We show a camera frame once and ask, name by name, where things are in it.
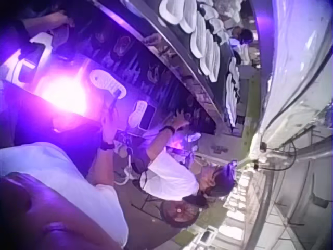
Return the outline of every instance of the phone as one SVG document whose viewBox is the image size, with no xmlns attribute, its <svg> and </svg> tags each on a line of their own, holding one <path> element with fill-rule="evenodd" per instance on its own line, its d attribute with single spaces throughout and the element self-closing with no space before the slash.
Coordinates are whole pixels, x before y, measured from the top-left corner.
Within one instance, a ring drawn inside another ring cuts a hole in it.
<svg viewBox="0 0 333 250">
<path fill-rule="evenodd" d="M 146 111 L 144 113 L 144 116 L 141 119 L 141 122 L 139 124 L 139 128 L 143 129 L 143 130 L 148 130 L 149 125 L 152 121 L 152 118 L 155 114 L 155 108 L 153 106 L 151 106 L 150 104 L 148 104 Z"/>
</svg>

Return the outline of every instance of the purple light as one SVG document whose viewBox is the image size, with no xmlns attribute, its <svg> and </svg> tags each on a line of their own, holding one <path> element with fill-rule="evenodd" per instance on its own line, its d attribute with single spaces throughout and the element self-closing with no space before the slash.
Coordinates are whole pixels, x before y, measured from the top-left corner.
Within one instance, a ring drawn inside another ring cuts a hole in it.
<svg viewBox="0 0 333 250">
<path fill-rule="evenodd" d="M 68 76 L 56 76 L 47 83 L 43 83 L 44 80 L 40 80 L 40 84 L 47 84 L 41 92 L 41 98 L 62 110 L 85 114 L 86 94 L 78 80 Z"/>
</svg>

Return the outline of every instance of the black wristband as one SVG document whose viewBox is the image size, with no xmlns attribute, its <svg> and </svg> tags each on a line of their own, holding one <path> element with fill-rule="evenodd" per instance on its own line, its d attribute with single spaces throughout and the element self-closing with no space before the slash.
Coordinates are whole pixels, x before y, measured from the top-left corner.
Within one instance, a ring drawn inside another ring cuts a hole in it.
<svg viewBox="0 0 333 250">
<path fill-rule="evenodd" d="M 162 129 L 160 129 L 160 132 L 162 132 L 165 129 L 170 129 L 173 135 L 176 132 L 176 130 L 175 130 L 175 128 L 173 126 L 164 126 Z"/>
<path fill-rule="evenodd" d="M 101 144 L 100 144 L 100 149 L 102 149 L 102 150 L 111 150 L 111 149 L 114 149 L 114 148 L 115 148 L 115 145 L 113 143 L 108 144 L 105 141 L 102 141 Z"/>
</svg>

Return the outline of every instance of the white t-shirt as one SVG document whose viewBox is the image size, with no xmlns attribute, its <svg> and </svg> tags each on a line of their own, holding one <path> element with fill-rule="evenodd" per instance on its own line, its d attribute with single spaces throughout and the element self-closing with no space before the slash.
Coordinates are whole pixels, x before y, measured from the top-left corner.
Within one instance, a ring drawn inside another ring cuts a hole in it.
<svg viewBox="0 0 333 250">
<path fill-rule="evenodd" d="M 129 229 L 115 189 L 90 185 L 60 148 L 46 142 L 0 150 L 0 176 L 27 173 L 87 214 L 122 247 Z"/>
<path fill-rule="evenodd" d="M 199 190 L 194 174 L 164 150 L 141 175 L 140 186 L 148 194 L 166 201 L 180 201 Z"/>
</svg>

